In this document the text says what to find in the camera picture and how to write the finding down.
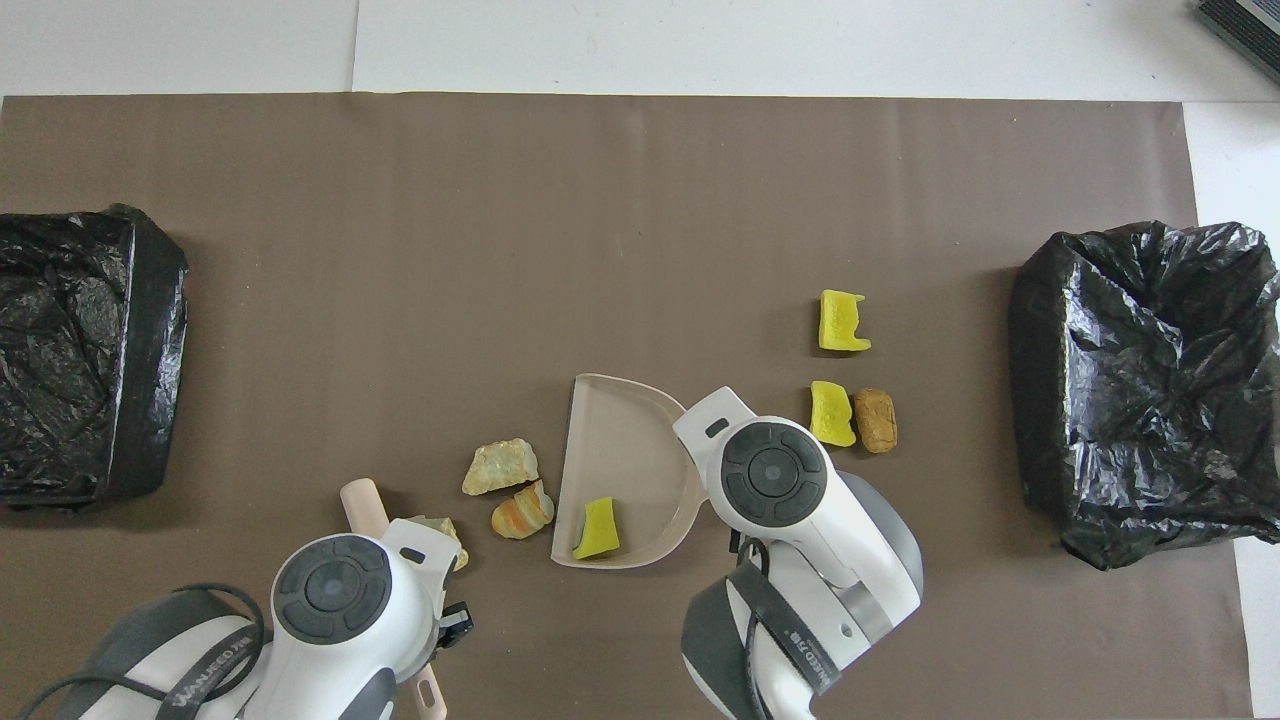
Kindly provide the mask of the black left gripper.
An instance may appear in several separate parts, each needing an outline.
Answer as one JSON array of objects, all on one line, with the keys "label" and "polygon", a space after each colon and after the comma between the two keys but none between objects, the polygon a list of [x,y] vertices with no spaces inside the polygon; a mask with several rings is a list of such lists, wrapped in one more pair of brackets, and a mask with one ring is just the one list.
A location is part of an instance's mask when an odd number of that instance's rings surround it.
[{"label": "black left gripper", "polygon": [[435,652],[456,647],[474,628],[474,615],[465,601],[447,605],[436,618]]}]

